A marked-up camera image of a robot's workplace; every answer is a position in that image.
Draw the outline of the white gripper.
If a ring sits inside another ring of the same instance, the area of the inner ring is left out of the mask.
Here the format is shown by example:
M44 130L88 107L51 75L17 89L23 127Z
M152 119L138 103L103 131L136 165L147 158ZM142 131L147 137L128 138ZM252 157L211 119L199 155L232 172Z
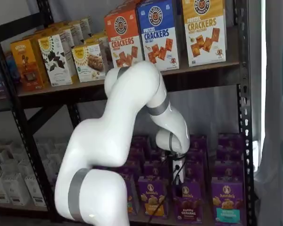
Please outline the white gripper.
M181 184L185 178L185 154L175 154L172 157L174 197L181 197Z

